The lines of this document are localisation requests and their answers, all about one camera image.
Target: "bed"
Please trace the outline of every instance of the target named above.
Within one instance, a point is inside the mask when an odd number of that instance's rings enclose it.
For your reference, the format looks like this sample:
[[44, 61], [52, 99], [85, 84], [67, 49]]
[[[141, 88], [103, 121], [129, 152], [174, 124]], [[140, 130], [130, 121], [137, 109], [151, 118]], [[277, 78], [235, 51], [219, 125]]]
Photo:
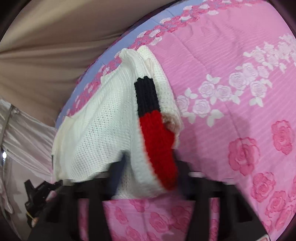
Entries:
[[[142, 45], [160, 62], [181, 112], [182, 160], [211, 179], [234, 179], [277, 240], [296, 213], [296, 39], [283, 18], [262, 0], [188, 0], [148, 16], [78, 79], [56, 128], [120, 65], [122, 48]], [[80, 200], [83, 240], [87, 205]], [[177, 192], [104, 207], [115, 241], [184, 240], [192, 213]], [[215, 241], [218, 199], [211, 213]]]

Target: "white sweater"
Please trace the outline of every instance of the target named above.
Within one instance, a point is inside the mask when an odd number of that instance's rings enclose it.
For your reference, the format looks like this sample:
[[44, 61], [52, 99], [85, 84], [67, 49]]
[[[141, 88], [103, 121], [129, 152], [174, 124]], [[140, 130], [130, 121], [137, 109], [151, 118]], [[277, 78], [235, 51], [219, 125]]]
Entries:
[[134, 83], [139, 77], [153, 78], [163, 123], [175, 133], [175, 143], [182, 128], [180, 114], [167, 77], [148, 47], [123, 49], [119, 57], [120, 66], [103, 76], [88, 103], [60, 126], [52, 149], [54, 174], [57, 180], [85, 181], [118, 161], [121, 150], [129, 150], [117, 198], [157, 196], [166, 190], [145, 152]]

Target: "beige tent ceiling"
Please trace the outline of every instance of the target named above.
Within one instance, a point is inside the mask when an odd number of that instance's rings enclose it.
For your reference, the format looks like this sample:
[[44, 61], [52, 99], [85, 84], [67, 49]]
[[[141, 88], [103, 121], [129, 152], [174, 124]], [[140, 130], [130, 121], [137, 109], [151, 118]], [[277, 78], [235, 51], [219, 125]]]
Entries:
[[0, 42], [0, 95], [54, 126], [76, 79], [124, 31], [172, 0], [32, 0]]

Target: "white curtain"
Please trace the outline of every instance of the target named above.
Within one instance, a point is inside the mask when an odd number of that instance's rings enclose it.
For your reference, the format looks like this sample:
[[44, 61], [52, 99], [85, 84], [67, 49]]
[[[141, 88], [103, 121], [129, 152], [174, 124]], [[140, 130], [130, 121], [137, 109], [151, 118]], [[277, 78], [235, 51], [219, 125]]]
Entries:
[[[10, 104], [0, 99], [0, 129], [3, 128], [9, 108]], [[0, 175], [3, 178], [2, 182], [0, 180], [0, 194], [6, 210], [12, 213], [12, 221], [23, 239], [29, 234], [24, 205], [28, 198], [24, 182], [30, 179], [34, 186], [43, 180], [51, 182], [51, 149], [54, 136], [53, 127], [39, 122], [22, 111], [12, 111], [2, 144], [7, 158], [3, 175]]]

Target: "knitted sweater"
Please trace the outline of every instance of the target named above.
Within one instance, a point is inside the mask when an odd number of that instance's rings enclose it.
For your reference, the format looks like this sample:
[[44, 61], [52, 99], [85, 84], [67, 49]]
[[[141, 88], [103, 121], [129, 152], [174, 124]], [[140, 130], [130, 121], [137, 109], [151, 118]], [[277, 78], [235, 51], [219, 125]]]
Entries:
[[148, 47], [123, 49], [120, 66], [53, 143], [55, 177], [81, 182], [130, 152], [117, 198], [153, 197], [176, 185], [172, 148], [182, 122], [168, 80]]

